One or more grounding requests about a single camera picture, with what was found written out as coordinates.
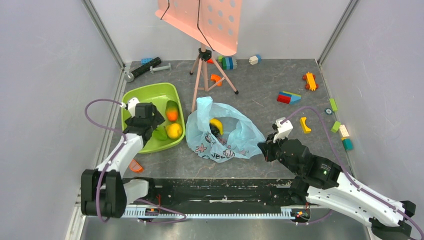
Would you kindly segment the green orange fake mango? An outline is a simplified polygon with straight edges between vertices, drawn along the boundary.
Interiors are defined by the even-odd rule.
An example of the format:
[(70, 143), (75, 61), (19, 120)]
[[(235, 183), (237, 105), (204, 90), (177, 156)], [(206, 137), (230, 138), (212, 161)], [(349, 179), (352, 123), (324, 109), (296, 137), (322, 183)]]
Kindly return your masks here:
[(165, 114), (170, 122), (176, 122), (179, 118), (179, 105), (174, 100), (168, 100), (166, 103)]

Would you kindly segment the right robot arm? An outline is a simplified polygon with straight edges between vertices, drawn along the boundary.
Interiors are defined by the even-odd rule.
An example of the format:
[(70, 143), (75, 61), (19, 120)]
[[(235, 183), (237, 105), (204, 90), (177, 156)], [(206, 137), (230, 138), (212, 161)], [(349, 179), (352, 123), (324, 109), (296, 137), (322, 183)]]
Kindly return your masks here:
[(258, 147), (267, 162), (278, 161), (295, 174), (288, 190), (293, 203), (310, 203), (339, 212), (370, 228), (381, 240), (411, 238), (412, 226), (407, 218), (415, 214), (413, 202), (379, 194), (337, 163), (310, 153), (298, 139), (268, 139)]

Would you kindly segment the green fake fruit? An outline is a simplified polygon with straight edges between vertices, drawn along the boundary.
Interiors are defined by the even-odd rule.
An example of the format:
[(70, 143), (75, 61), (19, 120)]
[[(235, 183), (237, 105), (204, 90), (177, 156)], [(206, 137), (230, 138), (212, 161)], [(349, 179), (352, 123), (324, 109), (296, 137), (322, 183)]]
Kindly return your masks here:
[(158, 126), (153, 132), (152, 137), (158, 141), (166, 141), (169, 137), (166, 127), (163, 125)]

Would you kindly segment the yellow fake lemon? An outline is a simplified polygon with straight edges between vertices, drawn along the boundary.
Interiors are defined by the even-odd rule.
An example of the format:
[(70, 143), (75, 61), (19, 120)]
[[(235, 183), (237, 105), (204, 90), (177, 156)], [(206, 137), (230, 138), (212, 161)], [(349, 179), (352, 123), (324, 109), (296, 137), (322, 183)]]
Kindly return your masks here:
[(167, 136), (170, 139), (179, 139), (183, 135), (183, 128), (179, 123), (172, 123), (165, 127)]

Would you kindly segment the yellow fake banana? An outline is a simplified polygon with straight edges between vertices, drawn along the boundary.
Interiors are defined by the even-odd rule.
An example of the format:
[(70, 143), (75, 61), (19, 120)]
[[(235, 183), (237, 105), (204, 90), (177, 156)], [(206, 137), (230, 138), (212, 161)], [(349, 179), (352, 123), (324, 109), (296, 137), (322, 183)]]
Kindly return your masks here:
[(209, 121), (209, 124), (212, 125), (212, 126), (214, 126), (218, 130), (218, 132), (219, 132), (220, 135), (223, 135), (224, 134), (224, 127), (223, 127), (223, 124), (221, 123), (220, 120), (218, 120), (216, 118), (212, 118)]

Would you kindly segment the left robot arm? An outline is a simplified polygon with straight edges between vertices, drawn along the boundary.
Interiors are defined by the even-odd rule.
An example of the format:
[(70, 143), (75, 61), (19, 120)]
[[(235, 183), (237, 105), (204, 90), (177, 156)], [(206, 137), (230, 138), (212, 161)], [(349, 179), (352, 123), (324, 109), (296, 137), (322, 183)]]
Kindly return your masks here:
[(123, 174), (165, 119), (151, 102), (121, 102), (119, 105), (131, 116), (125, 121), (126, 128), (120, 133), (118, 145), (96, 168), (81, 174), (81, 213), (103, 222), (121, 218), (127, 205), (138, 199), (151, 204), (157, 198), (157, 190), (148, 180), (132, 179), (125, 183)]

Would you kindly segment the light blue cartoon plastic bag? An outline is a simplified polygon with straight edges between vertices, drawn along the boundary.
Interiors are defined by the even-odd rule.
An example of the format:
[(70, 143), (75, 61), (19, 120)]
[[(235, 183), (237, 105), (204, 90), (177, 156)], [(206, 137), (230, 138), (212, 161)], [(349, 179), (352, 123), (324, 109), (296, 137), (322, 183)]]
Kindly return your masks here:
[[(256, 125), (236, 108), (214, 102), (210, 96), (196, 99), (197, 110), (188, 116), (185, 138), (188, 147), (199, 157), (223, 163), (232, 158), (250, 159), (261, 154), (258, 143), (266, 139)], [(210, 120), (218, 119), (223, 135), (211, 133)]]

